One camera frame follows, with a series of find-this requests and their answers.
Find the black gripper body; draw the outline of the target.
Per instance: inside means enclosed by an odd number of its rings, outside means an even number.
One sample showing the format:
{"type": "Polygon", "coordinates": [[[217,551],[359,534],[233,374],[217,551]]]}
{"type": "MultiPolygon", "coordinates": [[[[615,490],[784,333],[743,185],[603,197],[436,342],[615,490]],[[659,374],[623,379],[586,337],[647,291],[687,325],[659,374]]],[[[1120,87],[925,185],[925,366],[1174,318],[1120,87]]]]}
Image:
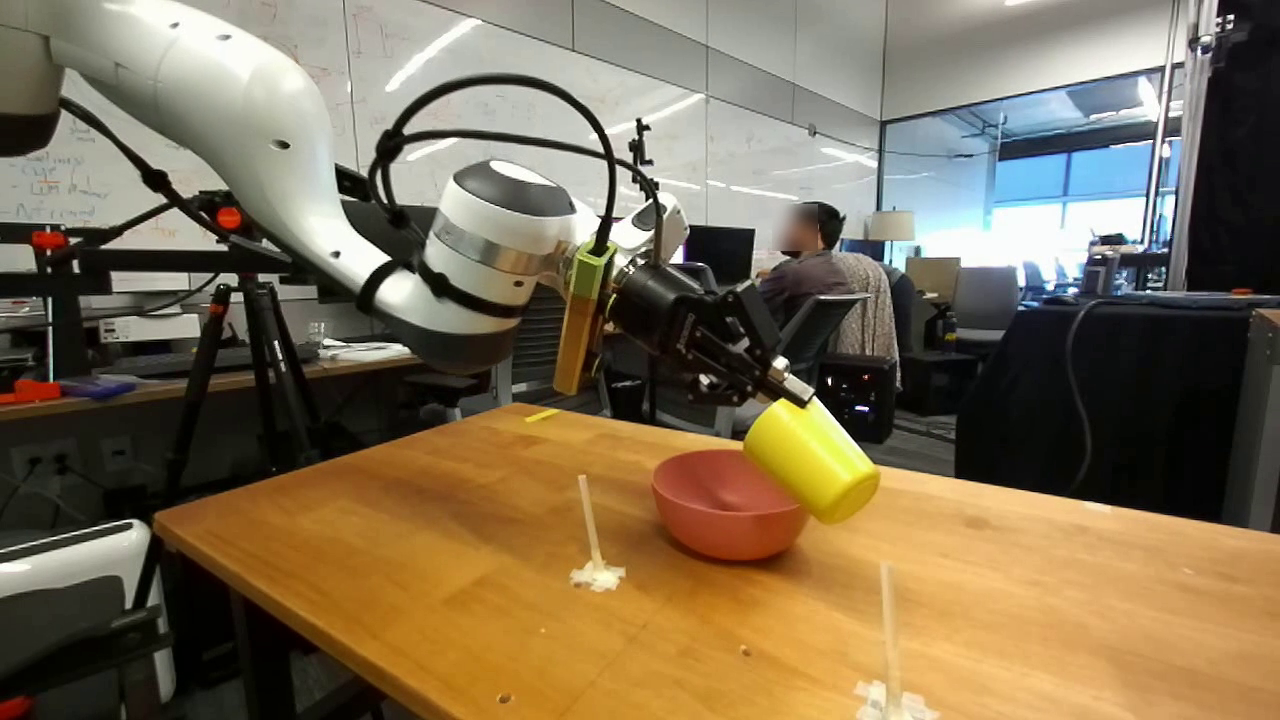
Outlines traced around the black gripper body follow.
{"type": "Polygon", "coordinates": [[[672,262],[623,262],[613,281],[610,318],[647,355],[706,370],[737,394],[771,394],[770,370],[789,366],[779,329],[751,281],[706,289],[672,262]]]}

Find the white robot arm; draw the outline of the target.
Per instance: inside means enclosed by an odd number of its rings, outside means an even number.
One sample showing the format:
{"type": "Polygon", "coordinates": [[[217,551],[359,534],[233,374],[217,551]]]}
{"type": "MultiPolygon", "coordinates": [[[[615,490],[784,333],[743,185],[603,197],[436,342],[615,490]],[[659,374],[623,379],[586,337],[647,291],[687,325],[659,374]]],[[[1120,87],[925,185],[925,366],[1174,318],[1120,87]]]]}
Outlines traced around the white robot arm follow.
{"type": "Polygon", "coordinates": [[[568,370],[613,325],[639,350],[737,394],[811,394],[758,291],[714,291],[672,266],[687,223],[663,187],[615,212],[531,169],[478,160],[448,176],[422,249],[393,255],[343,208],[316,79],[257,32],[186,0],[0,0],[0,35],[11,157],[48,143],[64,79],[84,76],[200,157],[269,239],[343,283],[434,366],[484,370],[508,360],[531,291],[551,283],[568,298],[568,370]]]}

